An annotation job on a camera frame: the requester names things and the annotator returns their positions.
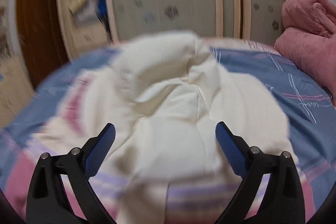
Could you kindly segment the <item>pink and white hooded jacket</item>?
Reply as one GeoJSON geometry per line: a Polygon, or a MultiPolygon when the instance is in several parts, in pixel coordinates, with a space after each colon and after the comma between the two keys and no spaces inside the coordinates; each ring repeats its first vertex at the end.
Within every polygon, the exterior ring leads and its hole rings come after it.
{"type": "Polygon", "coordinates": [[[230,72],[195,34],[143,36],[54,71],[1,132],[1,186],[24,217],[38,157],[67,153],[106,124],[116,139],[92,188],[120,223],[212,223],[240,184],[215,128],[263,152],[292,152],[290,124],[272,88],[230,72]]]}

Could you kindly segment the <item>blue plaid bed sheet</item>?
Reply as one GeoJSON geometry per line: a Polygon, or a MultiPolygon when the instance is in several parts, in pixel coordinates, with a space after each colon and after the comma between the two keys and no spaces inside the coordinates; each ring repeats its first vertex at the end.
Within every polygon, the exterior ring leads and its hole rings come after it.
{"type": "MultiPolygon", "coordinates": [[[[288,116],[290,141],[308,181],[307,212],[318,210],[335,183],[335,108],[329,95],[285,57],[223,48],[213,52],[229,71],[258,78],[288,116]]],[[[81,71],[107,65],[116,55],[117,50],[103,48],[56,70],[39,85],[28,106],[1,129],[1,189],[19,213],[25,212],[33,173],[23,155],[31,135],[55,115],[81,71]]]]}

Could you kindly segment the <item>beige cabinet with bookshelf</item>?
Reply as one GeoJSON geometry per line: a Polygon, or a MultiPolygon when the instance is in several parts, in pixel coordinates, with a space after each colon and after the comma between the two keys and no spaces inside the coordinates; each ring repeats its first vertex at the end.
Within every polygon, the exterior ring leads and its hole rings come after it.
{"type": "Polygon", "coordinates": [[[33,96],[33,87],[19,55],[10,45],[7,0],[1,0],[1,127],[9,124],[33,96]]]}

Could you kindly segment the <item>rolled pink quilt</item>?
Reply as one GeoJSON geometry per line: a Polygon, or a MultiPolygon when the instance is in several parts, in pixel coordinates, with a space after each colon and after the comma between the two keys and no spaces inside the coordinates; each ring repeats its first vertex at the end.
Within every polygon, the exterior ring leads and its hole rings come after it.
{"type": "Polygon", "coordinates": [[[328,0],[286,0],[282,26],[276,51],[335,94],[335,5],[328,0]]]}

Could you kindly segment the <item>brown wooden door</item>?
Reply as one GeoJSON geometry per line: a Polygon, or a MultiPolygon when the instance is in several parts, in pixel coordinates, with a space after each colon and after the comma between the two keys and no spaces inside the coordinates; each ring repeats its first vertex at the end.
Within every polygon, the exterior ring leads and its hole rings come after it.
{"type": "Polygon", "coordinates": [[[56,0],[16,0],[19,45],[33,88],[69,61],[56,0]]]}

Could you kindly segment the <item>translucent storage box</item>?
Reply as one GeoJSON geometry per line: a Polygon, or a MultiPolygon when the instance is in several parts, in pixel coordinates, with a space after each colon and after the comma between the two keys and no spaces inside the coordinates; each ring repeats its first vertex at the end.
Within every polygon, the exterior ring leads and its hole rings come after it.
{"type": "Polygon", "coordinates": [[[87,0],[81,9],[73,16],[78,27],[94,24],[100,21],[96,14],[97,0],[87,0]]]}

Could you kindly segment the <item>blue garment in wardrobe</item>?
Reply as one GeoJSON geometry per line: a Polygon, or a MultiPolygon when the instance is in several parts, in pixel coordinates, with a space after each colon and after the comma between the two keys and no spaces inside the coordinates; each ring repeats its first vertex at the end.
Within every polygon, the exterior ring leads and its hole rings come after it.
{"type": "Polygon", "coordinates": [[[106,0],[97,0],[96,14],[100,20],[106,20],[108,18],[106,0]]]}

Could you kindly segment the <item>beige wardrobe frame with drawers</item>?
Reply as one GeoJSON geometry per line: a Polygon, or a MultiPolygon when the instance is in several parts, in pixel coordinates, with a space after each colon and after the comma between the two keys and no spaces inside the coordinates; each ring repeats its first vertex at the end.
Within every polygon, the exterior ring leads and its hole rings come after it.
{"type": "Polygon", "coordinates": [[[64,46],[70,60],[111,43],[98,18],[98,0],[56,0],[64,46]]]}

